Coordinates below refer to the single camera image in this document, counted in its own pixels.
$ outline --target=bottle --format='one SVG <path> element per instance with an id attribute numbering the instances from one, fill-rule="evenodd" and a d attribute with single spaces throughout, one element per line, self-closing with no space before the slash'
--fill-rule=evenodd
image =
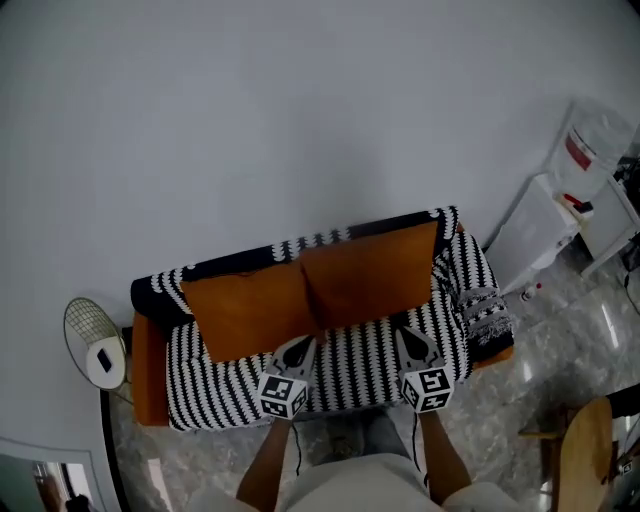
<path id="1" fill-rule="evenodd" d="M 520 294 L 520 300 L 522 300 L 522 302 L 527 302 L 529 299 L 531 299 L 536 294 L 536 292 L 540 288 L 542 288 L 542 285 L 540 283 L 530 284 Z"/>

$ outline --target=red label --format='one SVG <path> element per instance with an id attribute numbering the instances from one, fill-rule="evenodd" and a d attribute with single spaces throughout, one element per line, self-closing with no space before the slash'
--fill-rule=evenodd
<path id="1" fill-rule="evenodd" d="M 591 165 L 591 159 L 578 147 L 573 138 L 571 138 L 571 134 L 567 135 L 564 145 L 567 147 L 567 151 L 576 163 L 583 171 L 586 171 Z"/>
<path id="2" fill-rule="evenodd" d="M 564 194 L 564 198 L 569 201 L 570 203 L 575 204 L 576 206 L 582 206 L 582 201 L 578 201 L 575 197 L 573 197 L 571 194 Z"/>

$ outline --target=white shirt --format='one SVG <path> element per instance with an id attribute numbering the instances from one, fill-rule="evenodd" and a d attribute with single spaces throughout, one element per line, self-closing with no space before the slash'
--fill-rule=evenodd
<path id="1" fill-rule="evenodd" d="M 516 512 L 518 504 L 496 485 L 476 483 L 433 503 L 410 460 L 390 453 L 357 457 L 308 469 L 279 510 L 287 512 Z M 216 489 L 201 489 L 191 512 L 256 512 Z"/>

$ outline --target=marble floor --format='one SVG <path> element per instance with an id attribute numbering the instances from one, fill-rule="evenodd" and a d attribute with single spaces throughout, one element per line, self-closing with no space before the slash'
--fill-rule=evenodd
<path id="1" fill-rule="evenodd" d="M 572 244 L 541 272 L 542 288 L 533 299 L 525 303 L 517 294 L 507 296 L 515 356 L 472 374 L 441 412 L 472 476 L 497 483 L 525 511 L 548 510 L 550 498 L 540 491 L 548 490 L 549 482 L 540 443 L 519 438 L 518 431 L 544 423 L 562 404 L 579 406 L 640 381 L 640 316 L 620 284 L 624 268 L 612 258 L 583 280 L 578 271 L 586 264 Z M 640 275 L 632 276 L 630 292 L 640 304 Z M 111 403 L 119 469 L 135 512 L 185 510 L 204 485 L 234 494 L 266 435 L 265 428 L 178 433 L 141 427 L 128 403 L 115 397 Z M 389 415 L 411 453 L 411 411 L 399 405 Z M 304 471 L 326 453 L 328 440 L 322 420 L 302 422 L 298 429 Z M 292 434 L 281 492 L 293 483 L 297 460 Z"/>

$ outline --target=apriltag cube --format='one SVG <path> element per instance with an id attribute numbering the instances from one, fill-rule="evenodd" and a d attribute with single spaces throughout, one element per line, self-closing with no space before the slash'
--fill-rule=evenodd
<path id="1" fill-rule="evenodd" d="M 260 375 L 258 402 L 263 414 L 293 419 L 307 403 L 308 384 L 270 373 Z"/>
<path id="2" fill-rule="evenodd" d="M 453 379 L 444 366 L 406 372 L 401 391 L 416 412 L 434 411 L 449 404 L 453 396 Z"/>

